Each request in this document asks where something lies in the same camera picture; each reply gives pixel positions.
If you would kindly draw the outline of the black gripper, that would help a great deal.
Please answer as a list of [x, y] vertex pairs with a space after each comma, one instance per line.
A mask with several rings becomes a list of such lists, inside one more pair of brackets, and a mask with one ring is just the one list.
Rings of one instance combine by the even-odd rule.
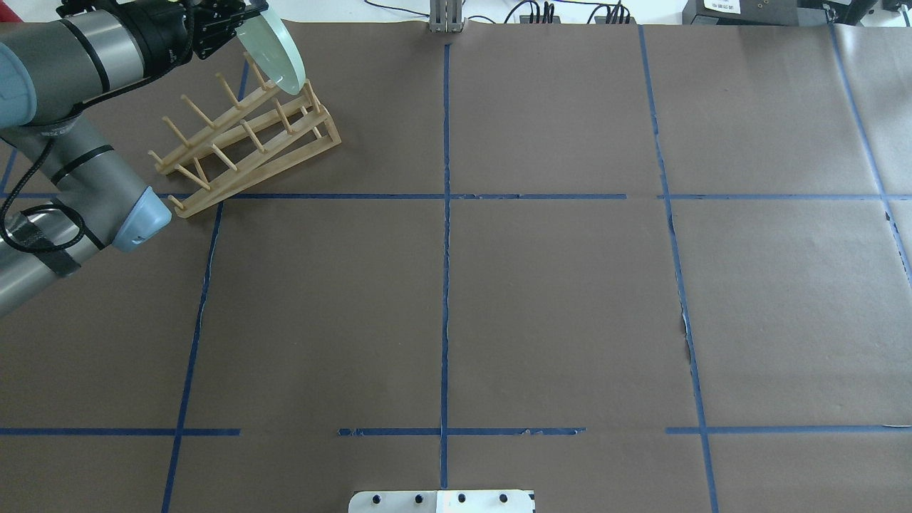
[[192, 54], [206, 59], [237, 35], [237, 27], [268, 10], [267, 1], [134, 1], [118, 4], [118, 19], [139, 45], [144, 74], [181, 66]]

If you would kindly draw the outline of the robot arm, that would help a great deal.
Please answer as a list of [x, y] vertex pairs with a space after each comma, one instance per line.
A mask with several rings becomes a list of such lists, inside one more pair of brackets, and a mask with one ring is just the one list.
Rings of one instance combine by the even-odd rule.
[[172, 211], [85, 119], [100, 102], [231, 41], [266, 1], [62, 1], [3, 33], [2, 140], [31, 166], [2, 202], [7, 315], [107, 247], [130, 252]]

